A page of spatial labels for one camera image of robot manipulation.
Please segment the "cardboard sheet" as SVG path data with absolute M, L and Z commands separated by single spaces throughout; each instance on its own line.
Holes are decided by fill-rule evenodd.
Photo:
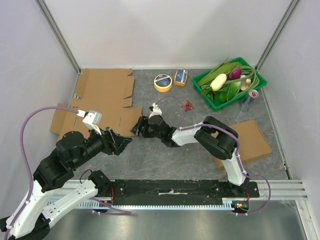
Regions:
M 77 110 L 102 114 L 99 127 L 112 128 L 117 134 L 131 137 L 131 129 L 142 115 L 142 107 L 133 107 L 135 77 L 131 68 L 84 68 L 69 105 Z

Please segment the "brown cardboard box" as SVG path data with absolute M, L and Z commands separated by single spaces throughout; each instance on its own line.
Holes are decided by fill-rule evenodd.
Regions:
M 229 127 L 238 133 L 239 154 L 243 165 L 266 158 L 272 153 L 272 148 L 254 119 Z

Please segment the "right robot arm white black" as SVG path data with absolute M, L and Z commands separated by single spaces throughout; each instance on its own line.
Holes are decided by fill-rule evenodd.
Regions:
M 170 148 L 199 143 L 213 157 L 221 160 L 230 193 L 240 197 L 247 191 L 250 176 L 240 158 L 239 135 L 216 118 L 208 116 L 203 122 L 191 126 L 173 127 L 160 115 L 141 116 L 130 131 L 144 138 L 158 138 Z

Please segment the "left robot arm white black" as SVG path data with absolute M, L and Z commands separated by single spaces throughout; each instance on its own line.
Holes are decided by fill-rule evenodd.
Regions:
M 120 155 L 132 141 L 111 128 L 97 133 L 90 130 L 89 138 L 79 131 L 67 132 L 49 156 L 44 158 L 31 177 L 29 190 L 18 209 L 0 220 L 0 229 L 6 240 L 42 240 L 51 228 L 67 213 L 82 202 L 96 196 L 104 197 L 112 192 L 112 184 L 100 170 L 93 171 L 54 205 L 48 201 L 67 181 L 74 177 L 77 168 L 99 153 Z

